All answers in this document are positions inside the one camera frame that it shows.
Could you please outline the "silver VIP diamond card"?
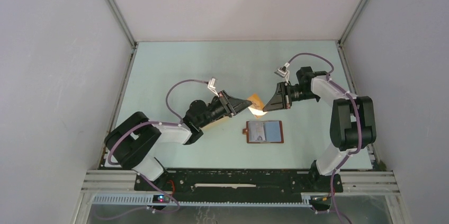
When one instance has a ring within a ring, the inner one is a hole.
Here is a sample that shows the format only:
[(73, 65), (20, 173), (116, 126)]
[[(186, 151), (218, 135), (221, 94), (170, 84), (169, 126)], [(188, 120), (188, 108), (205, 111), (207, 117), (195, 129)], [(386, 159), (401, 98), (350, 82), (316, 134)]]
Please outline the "silver VIP diamond card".
[(248, 143), (266, 142), (265, 123), (262, 121), (249, 121), (247, 125)]

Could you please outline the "orange VIP card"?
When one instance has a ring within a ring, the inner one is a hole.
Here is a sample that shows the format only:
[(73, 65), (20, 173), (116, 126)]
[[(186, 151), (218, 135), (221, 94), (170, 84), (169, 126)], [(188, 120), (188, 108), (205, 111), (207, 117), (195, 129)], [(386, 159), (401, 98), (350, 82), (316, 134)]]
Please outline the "orange VIP card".
[(264, 103), (257, 94), (251, 95), (248, 100), (252, 103), (248, 109), (255, 116), (255, 118), (259, 119), (267, 113), (263, 111)]

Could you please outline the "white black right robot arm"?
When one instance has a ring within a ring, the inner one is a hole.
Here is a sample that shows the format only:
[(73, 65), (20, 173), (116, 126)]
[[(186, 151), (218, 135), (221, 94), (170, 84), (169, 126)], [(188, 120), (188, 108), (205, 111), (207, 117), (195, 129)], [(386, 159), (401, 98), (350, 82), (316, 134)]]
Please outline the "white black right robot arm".
[(323, 100), (331, 107), (331, 143), (309, 170), (308, 184), (322, 191), (333, 182), (341, 167), (354, 155), (376, 140), (373, 101), (339, 86), (326, 71), (302, 67), (296, 72), (298, 83), (278, 83), (276, 91), (263, 107), (264, 112), (286, 110), (297, 101)]

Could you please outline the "brown leather card holder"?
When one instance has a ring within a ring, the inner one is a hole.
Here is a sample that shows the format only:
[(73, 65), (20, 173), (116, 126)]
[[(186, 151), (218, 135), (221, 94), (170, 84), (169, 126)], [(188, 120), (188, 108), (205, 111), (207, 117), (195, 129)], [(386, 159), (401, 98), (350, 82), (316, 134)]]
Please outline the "brown leather card holder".
[(248, 144), (283, 144), (282, 121), (247, 121), (242, 129)]

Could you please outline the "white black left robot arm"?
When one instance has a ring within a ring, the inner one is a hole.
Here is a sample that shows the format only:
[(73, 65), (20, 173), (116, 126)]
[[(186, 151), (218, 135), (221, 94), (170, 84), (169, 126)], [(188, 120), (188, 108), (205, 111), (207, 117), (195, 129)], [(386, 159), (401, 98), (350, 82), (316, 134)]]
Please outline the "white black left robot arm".
[(203, 136), (202, 128), (225, 117), (232, 118), (251, 105), (250, 100), (220, 91), (209, 103), (193, 101), (177, 123), (151, 121), (143, 112), (135, 112), (104, 139), (109, 151), (107, 163), (135, 171), (154, 190), (162, 190), (167, 185), (167, 171), (150, 153), (157, 143), (193, 144)]

